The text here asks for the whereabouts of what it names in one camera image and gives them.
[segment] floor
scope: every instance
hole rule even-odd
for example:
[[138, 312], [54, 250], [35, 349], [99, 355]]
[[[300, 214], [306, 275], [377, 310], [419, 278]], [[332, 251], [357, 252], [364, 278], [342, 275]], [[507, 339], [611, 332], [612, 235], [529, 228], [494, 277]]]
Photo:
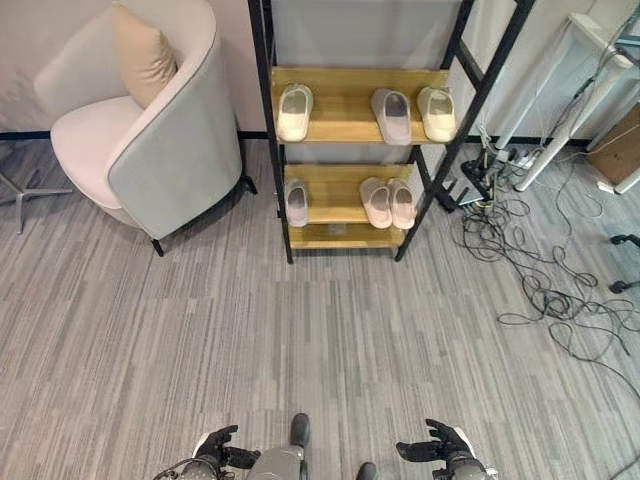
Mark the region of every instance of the floor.
[[[12, 149], [5, 173], [24, 182], [37, 166], [43, 185], [70, 186], [47, 141]], [[497, 324], [531, 312], [508, 265], [451, 242], [459, 215], [432, 208], [401, 263], [373, 251], [289, 266], [266, 145], [247, 149], [258, 197], [172, 235], [164, 258], [77, 192], [30, 202], [22, 236], [0, 208], [1, 478], [151, 479], [228, 424], [240, 425], [236, 446], [282, 444], [298, 411], [316, 479], [354, 478], [366, 460], [382, 480], [430, 478], [394, 452], [427, 439], [427, 417], [463, 427], [504, 479], [604, 479], [634, 457], [635, 398], [544, 324]], [[553, 204], [560, 168], [520, 197], [544, 251], [567, 231]], [[611, 281], [640, 276], [640, 252], [607, 241], [637, 233], [640, 189], [610, 196], [592, 175], [579, 165], [562, 201], [569, 261], [597, 276], [603, 300]], [[638, 303], [640, 289], [622, 298]], [[625, 340], [631, 356], [614, 346], [604, 360], [638, 386], [640, 338]], [[640, 478], [640, 465], [620, 478]]]

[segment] shoe rack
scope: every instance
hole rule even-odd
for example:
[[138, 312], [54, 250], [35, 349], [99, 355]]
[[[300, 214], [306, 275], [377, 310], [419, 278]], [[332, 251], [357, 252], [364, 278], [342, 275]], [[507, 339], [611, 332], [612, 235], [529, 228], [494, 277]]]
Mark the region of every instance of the shoe rack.
[[[278, 197], [278, 217], [282, 224], [287, 261], [293, 263], [298, 249], [389, 248], [400, 261], [434, 198], [447, 195], [442, 183], [471, 127], [498, 78], [513, 45], [536, 0], [515, 0], [516, 7], [494, 57], [482, 72], [462, 40], [462, 34], [475, 0], [462, 0], [440, 70], [349, 69], [322, 67], [282, 67], [277, 65], [276, 45], [270, 0], [248, 0], [253, 41], [260, 80], [262, 103], [267, 124], [269, 154]], [[425, 136], [416, 98], [424, 87], [444, 87], [454, 58], [462, 65], [476, 89], [476, 95], [458, 125], [456, 137], [432, 179], [420, 150], [429, 143]], [[285, 142], [276, 135], [278, 101], [287, 85], [301, 83], [313, 92], [314, 106], [304, 143], [309, 144], [384, 144], [371, 109], [371, 96], [377, 88], [402, 92], [411, 102], [412, 149], [406, 164], [331, 165], [287, 164]], [[376, 229], [367, 220], [358, 187], [368, 177], [408, 180], [418, 168], [425, 194], [415, 225], [410, 230], [390, 227]], [[309, 194], [309, 224], [303, 228], [288, 225], [285, 214], [284, 184], [289, 178], [301, 178]]]

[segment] chair wheel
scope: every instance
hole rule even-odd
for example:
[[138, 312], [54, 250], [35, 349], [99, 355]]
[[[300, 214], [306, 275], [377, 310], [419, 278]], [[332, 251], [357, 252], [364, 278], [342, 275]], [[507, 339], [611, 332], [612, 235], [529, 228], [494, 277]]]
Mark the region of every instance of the chair wheel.
[[609, 290], [611, 290], [612, 293], [622, 293], [627, 288], [629, 288], [629, 286], [625, 282], [622, 282], [620, 280], [609, 286]]
[[616, 235], [615, 237], [611, 237], [609, 239], [609, 241], [611, 243], [613, 243], [614, 245], [620, 245], [621, 243], [624, 243], [627, 241], [627, 236], [626, 235]]

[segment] wall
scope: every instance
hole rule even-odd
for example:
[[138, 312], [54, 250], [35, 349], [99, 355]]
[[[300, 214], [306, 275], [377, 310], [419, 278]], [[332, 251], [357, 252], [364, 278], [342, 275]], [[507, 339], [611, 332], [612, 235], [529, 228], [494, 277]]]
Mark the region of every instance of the wall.
[[[242, 130], [264, 130], [246, 1], [209, 0], [224, 42], [231, 95]], [[49, 129], [32, 80], [66, 40], [111, 0], [0, 2], [0, 132]]]
[[[245, 0], [209, 0], [216, 11], [231, 77], [234, 107], [243, 130], [264, 130], [253, 42]], [[110, 0], [0, 2], [0, 131], [48, 128], [31, 79], [66, 39]], [[274, 0], [279, 59], [287, 63], [437, 67], [455, 14], [456, 0]], [[553, 44], [554, 35], [571, 12], [591, 14], [615, 29], [637, 0], [538, 0], [507, 62], [482, 118], [493, 134], [503, 111], [518, 98], [522, 83]], [[478, 0], [465, 33], [485, 66], [497, 45], [513, 0]], [[517, 135], [538, 136], [558, 105], [567, 100], [588, 74], [586, 52], [576, 49], [551, 80], [548, 91]], [[460, 116], [473, 90], [459, 66], [451, 86]], [[615, 105], [603, 105], [594, 122], [580, 132], [593, 136], [600, 118]]]

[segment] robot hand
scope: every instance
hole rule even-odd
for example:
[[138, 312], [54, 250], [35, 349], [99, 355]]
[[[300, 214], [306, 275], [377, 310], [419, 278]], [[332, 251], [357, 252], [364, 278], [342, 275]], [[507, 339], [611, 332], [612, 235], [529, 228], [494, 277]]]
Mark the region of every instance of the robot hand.
[[400, 456], [408, 462], [433, 462], [434, 460], [447, 460], [452, 455], [460, 452], [471, 454], [469, 445], [460, 438], [460, 435], [448, 425], [427, 419], [429, 434], [435, 438], [432, 442], [402, 443], [396, 444]]
[[473, 456], [471, 448], [455, 429], [435, 420], [427, 419], [431, 442], [396, 444], [400, 456], [409, 462], [433, 462], [444, 460], [447, 468], [433, 472], [437, 480], [485, 480], [484, 465]]
[[217, 464], [224, 467], [250, 470], [260, 457], [259, 451], [244, 450], [242, 448], [227, 447], [231, 435], [238, 431], [237, 425], [230, 425], [216, 432], [210, 433], [207, 439], [198, 447], [195, 457], [206, 456], [216, 459]]

